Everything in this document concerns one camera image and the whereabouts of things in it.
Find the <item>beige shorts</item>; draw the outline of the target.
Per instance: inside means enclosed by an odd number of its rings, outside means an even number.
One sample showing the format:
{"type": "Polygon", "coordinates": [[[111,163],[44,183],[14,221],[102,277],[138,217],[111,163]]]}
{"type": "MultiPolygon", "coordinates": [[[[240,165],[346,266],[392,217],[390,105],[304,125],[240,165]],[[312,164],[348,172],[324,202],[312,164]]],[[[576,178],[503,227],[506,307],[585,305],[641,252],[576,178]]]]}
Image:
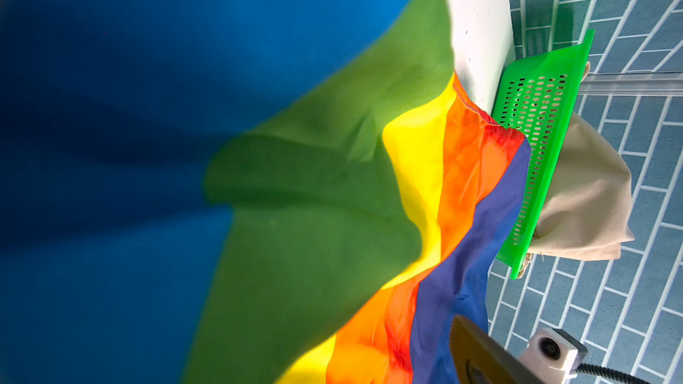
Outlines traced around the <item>beige shorts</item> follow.
{"type": "Polygon", "coordinates": [[[536,257],[613,261],[634,240],[631,171],[608,141],[573,114],[524,267],[536,257]]]}

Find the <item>green plastic basket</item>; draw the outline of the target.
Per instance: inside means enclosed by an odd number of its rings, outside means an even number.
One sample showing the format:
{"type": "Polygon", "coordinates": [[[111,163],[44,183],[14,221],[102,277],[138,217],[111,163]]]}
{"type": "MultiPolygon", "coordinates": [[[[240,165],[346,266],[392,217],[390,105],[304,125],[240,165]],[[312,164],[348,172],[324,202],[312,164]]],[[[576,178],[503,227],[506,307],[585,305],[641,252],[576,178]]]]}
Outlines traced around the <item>green plastic basket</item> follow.
{"type": "Polygon", "coordinates": [[[516,60],[503,71],[493,108],[501,126],[525,135],[531,148],[522,206],[497,259],[517,279],[535,234],[574,113],[592,49],[594,30],[583,42],[516,60]]]}

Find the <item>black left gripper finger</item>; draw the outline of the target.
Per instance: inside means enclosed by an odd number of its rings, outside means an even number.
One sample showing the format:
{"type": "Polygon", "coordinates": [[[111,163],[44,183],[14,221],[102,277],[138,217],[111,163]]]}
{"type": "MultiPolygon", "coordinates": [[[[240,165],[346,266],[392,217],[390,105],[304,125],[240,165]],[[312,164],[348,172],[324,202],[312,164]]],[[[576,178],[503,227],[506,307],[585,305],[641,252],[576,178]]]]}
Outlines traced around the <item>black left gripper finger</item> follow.
{"type": "Polygon", "coordinates": [[[455,316],[449,348],[461,383],[542,384],[466,316],[455,316]]]}

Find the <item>rainbow striped shorts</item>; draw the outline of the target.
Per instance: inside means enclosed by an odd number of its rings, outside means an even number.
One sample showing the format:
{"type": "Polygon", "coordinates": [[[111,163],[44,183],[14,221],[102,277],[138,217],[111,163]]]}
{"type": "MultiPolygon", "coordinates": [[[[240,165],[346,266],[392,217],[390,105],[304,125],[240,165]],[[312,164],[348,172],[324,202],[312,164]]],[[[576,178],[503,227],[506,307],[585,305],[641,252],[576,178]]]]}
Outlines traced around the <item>rainbow striped shorts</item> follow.
{"type": "Polygon", "coordinates": [[[454,1],[1,0],[2,382],[460,382],[529,147],[454,1]]]}

